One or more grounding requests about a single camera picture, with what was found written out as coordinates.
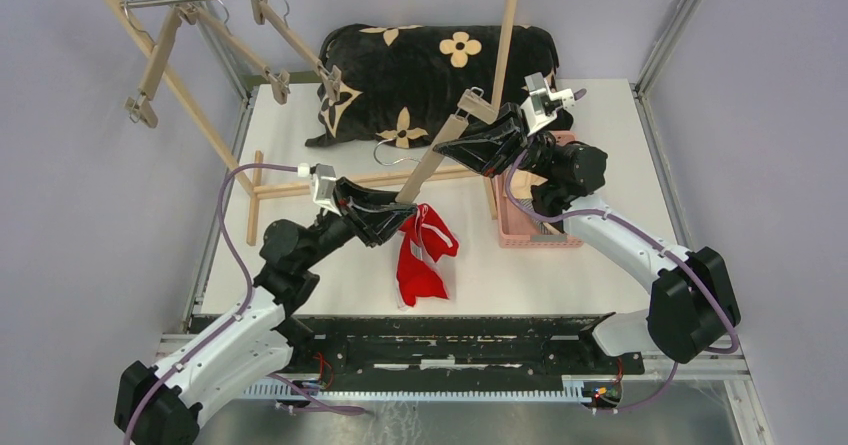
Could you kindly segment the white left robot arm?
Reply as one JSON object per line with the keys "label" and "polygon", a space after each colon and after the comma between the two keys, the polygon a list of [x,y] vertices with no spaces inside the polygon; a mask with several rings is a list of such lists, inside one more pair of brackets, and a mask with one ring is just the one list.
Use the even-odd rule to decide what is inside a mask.
{"label": "white left robot arm", "polygon": [[293,334],[293,315],[320,278],[312,267],[353,239],[376,247],[417,212],[398,193],[333,180],[328,211],[310,226],[272,222],[259,255],[264,264],[247,276],[236,303],[180,349],[146,366],[136,361],[121,375],[114,422],[126,444],[192,444],[230,401],[273,372],[307,369],[314,344]]}

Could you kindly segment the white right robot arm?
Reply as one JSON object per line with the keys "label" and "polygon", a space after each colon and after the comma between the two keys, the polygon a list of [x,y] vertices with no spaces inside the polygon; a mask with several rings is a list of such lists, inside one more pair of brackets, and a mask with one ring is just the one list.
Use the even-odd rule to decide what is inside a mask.
{"label": "white right robot arm", "polygon": [[658,350],[685,364],[703,352],[738,351],[741,313],[724,258],[662,240],[613,210],[598,193],[607,153],[581,141],[560,144],[549,132],[563,112],[507,104],[494,124],[433,149],[482,177],[502,177],[523,214],[599,251],[649,293],[647,308],[591,327],[577,347],[587,370],[603,372],[627,352]]}

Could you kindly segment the beige underwear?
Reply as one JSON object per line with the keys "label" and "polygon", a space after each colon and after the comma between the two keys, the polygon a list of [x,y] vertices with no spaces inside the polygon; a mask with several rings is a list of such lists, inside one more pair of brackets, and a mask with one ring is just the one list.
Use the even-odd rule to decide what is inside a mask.
{"label": "beige underwear", "polygon": [[512,179],[509,181],[508,190],[517,200],[531,200],[533,198],[532,187],[543,185],[546,182],[547,179],[544,177],[527,171],[518,170],[513,174]]}

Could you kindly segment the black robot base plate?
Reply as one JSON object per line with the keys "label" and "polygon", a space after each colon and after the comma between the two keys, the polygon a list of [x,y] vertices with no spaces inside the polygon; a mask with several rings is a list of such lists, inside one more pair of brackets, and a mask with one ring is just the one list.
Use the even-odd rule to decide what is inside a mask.
{"label": "black robot base plate", "polygon": [[591,340],[598,315],[300,316],[209,346],[223,373],[277,372],[341,395],[475,397],[559,394],[567,381],[638,376],[639,352],[613,357]]}

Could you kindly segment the wooden hanger with red underwear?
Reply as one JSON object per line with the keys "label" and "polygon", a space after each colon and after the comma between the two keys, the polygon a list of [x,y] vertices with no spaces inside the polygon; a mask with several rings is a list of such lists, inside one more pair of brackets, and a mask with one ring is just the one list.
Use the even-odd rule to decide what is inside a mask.
{"label": "wooden hanger with red underwear", "polygon": [[461,95],[457,110],[451,114],[423,154],[415,169],[398,192],[397,203],[413,203],[419,195],[421,186],[437,171],[443,156],[435,151],[439,144],[461,137],[468,126],[475,121],[491,125],[498,116],[498,109],[483,98],[483,89],[472,87]]}

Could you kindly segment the red underwear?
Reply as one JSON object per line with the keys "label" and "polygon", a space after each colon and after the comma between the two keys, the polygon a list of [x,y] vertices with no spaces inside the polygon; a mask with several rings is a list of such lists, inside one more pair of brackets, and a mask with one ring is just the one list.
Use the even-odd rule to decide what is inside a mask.
{"label": "red underwear", "polygon": [[402,242],[396,282],[400,307],[414,307],[419,298],[447,300],[449,292],[438,262],[458,255],[458,239],[426,203],[417,206],[416,214],[404,222],[399,232]]}

